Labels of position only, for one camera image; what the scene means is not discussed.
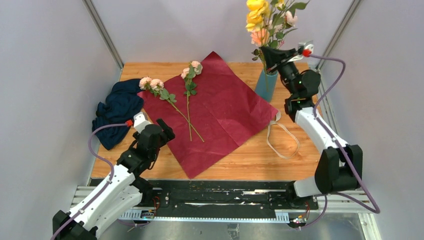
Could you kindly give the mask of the cream ribbon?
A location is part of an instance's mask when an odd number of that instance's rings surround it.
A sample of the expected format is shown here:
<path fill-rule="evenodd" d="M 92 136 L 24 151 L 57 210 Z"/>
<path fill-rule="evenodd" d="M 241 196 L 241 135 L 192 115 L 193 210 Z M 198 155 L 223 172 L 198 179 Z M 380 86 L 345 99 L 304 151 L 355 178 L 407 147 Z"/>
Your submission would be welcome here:
<path fill-rule="evenodd" d="M 292 134 L 289 129 L 281 123 L 282 114 L 276 113 L 274 118 L 268 123 L 266 128 L 266 143 L 275 154 L 284 160 L 293 159 L 300 149 L 300 141 Z M 291 147 L 290 154 L 280 152 L 282 147 Z"/>

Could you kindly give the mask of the teal conical vase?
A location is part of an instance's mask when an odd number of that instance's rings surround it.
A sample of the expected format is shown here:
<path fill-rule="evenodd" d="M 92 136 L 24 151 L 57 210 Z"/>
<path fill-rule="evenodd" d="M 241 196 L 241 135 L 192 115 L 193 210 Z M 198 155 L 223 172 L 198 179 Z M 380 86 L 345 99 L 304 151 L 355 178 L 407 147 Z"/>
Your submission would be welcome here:
<path fill-rule="evenodd" d="M 274 95 L 277 79 L 278 73 L 276 71 L 268 74 L 262 70 L 257 80 L 254 92 L 270 103 Z"/>

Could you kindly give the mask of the pink yellow flower bunch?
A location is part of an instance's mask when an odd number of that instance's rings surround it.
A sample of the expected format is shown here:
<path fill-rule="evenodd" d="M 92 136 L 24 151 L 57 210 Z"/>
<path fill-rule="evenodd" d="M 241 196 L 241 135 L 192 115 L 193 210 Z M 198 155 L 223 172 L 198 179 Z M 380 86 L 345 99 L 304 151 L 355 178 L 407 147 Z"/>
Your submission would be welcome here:
<path fill-rule="evenodd" d="M 188 123 L 189 129 L 189 139 L 193 140 L 192 131 L 194 131 L 200 140 L 204 143 L 203 137 L 197 131 L 197 129 L 191 123 L 190 117 L 190 96 L 195 96 L 197 94 L 196 87 L 197 84 L 193 79 L 200 75 L 203 70 L 203 65 L 199 61 L 190 61 L 188 67 L 182 70 L 180 77 L 184 81 L 185 91 L 183 94 L 186 96 L 186 110 L 187 114 L 182 113 L 175 103 L 177 102 L 176 95 L 170 93 L 166 88 L 162 80 L 157 78 L 151 78 L 149 76 L 143 77 L 139 81 L 139 88 L 143 91 L 150 92 L 154 97 L 159 97 L 160 100 L 168 102 Z"/>

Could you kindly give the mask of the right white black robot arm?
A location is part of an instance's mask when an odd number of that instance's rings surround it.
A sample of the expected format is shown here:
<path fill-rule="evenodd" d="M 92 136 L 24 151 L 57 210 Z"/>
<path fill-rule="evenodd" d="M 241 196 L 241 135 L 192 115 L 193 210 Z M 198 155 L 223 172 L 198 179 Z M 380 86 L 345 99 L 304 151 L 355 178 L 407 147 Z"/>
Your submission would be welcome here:
<path fill-rule="evenodd" d="M 306 198 L 314 195 L 355 190 L 360 187 L 362 177 L 362 149 L 340 138 L 317 111 L 313 97 L 319 92 L 320 74 L 310 69 L 299 72 L 294 64 L 298 58 L 311 56 L 312 48 L 312 45 L 290 50 L 260 47 L 266 70 L 278 72 L 290 92 L 284 103 L 285 113 L 307 133 L 321 153 L 312 177 L 288 185 L 285 201 L 292 209 L 298 209 Z"/>

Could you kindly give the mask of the maroon wrapping paper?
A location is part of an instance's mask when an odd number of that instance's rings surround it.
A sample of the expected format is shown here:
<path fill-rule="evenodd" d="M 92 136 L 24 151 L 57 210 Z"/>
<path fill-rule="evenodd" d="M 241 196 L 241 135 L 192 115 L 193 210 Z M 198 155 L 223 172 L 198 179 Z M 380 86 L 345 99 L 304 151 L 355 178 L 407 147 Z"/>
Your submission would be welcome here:
<path fill-rule="evenodd" d="M 185 96 L 180 76 L 164 84 L 175 94 L 175 104 L 147 91 L 139 94 L 147 115 L 164 120 L 173 129 L 175 139 L 168 147 L 191 179 L 262 131 L 278 113 L 217 53 L 211 52 L 201 64 L 202 73 L 193 80 L 196 95 Z"/>

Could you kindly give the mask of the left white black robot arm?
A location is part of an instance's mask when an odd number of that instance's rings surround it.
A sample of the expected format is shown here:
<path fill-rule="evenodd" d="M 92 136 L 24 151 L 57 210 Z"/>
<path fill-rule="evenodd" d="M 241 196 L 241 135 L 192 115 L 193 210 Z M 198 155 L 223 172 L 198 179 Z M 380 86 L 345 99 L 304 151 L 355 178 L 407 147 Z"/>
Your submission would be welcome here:
<path fill-rule="evenodd" d="M 151 170 L 160 149 L 175 138 L 161 118 L 155 123 L 141 113 L 134 117 L 134 142 L 119 157 L 107 177 L 68 212 L 52 219 L 53 240 L 97 240 L 124 212 L 153 201 L 153 187 L 140 175 Z"/>

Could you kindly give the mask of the pink flower stem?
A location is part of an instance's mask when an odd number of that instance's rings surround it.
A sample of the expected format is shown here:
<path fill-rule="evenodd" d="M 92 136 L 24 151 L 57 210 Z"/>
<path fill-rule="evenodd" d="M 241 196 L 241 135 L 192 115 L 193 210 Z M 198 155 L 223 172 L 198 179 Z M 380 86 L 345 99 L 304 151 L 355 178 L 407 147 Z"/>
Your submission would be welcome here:
<path fill-rule="evenodd" d="M 279 49 L 284 43 L 286 36 L 296 30 L 295 25 L 298 17 L 292 15 L 288 11 L 273 13 L 270 20 L 265 25 L 267 30 L 267 37 L 265 45 L 274 49 Z"/>

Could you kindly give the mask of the peach flower stem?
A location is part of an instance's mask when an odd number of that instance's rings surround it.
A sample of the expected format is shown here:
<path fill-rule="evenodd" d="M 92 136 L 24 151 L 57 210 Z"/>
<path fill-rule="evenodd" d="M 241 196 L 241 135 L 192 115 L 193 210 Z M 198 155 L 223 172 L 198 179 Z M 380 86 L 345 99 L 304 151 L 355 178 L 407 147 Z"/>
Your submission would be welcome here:
<path fill-rule="evenodd" d="M 267 29 L 263 28 L 260 30 L 254 30 L 250 33 L 251 43 L 256 46 L 256 49 L 252 52 L 254 57 L 253 61 L 260 60 L 262 63 L 262 69 L 265 71 L 267 69 L 266 61 L 264 59 L 264 54 L 262 53 L 260 47 L 268 45 L 269 41 L 269 32 Z"/>

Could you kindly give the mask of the yellow flower stem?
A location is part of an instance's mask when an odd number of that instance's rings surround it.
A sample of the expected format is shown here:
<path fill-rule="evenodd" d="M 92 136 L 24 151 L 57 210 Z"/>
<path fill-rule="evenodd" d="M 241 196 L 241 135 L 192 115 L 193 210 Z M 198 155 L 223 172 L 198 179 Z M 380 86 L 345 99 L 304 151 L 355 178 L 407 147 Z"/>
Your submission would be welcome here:
<path fill-rule="evenodd" d="M 297 16 L 296 11 L 305 10 L 308 3 L 298 0 L 248 0 L 245 29 L 251 36 L 252 31 L 266 29 L 272 14 L 290 11 Z"/>

